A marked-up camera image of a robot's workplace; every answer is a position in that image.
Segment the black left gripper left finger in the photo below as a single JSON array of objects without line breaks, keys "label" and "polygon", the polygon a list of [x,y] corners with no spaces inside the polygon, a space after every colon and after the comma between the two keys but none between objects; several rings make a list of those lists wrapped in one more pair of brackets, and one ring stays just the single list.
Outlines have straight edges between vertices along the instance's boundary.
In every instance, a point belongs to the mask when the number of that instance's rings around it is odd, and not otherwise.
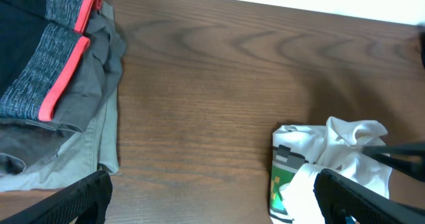
[{"label": "black left gripper left finger", "polygon": [[96,171],[1,224],[104,224],[112,189],[109,173]]}]

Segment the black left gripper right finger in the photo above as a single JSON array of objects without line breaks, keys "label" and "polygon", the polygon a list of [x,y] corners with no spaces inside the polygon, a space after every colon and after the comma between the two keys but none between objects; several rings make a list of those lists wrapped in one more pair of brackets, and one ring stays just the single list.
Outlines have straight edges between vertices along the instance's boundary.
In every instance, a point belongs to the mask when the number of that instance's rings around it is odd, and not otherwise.
[{"label": "black left gripper right finger", "polygon": [[325,224],[424,224],[424,210],[393,202],[330,169],[315,179]]}]

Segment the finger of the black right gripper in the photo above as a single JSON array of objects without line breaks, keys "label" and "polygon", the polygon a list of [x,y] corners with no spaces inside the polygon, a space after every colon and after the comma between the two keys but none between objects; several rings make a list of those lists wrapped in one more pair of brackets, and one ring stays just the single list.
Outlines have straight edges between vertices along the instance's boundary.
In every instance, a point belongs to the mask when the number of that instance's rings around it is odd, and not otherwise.
[{"label": "finger of the black right gripper", "polygon": [[365,146],[362,153],[368,156],[377,154],[396,154],[424,157],[424,142],[414,142],[398,146]]},{"label": "finger of the black right gripper", "polygon": [[424,157],[414,162],[391,158],[384,154],[369,154],[369,157],[418,181],[424,181]]}]

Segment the white t-shirt with green print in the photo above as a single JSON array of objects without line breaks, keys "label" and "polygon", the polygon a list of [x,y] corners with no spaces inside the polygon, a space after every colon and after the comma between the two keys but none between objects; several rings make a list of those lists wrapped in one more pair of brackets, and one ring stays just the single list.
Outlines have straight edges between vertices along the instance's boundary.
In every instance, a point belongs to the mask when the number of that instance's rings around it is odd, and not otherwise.
[{"label": "white t-shirt with green print", "polygon": [[283,125],[272,134],[269,214],[273,223],[324,223],[313,192],[317,175],[331,169],[389,197],[392,169],[361,153],[382,146],[388,132],[375,120],[346,122],[330,117],[324,126]]}]

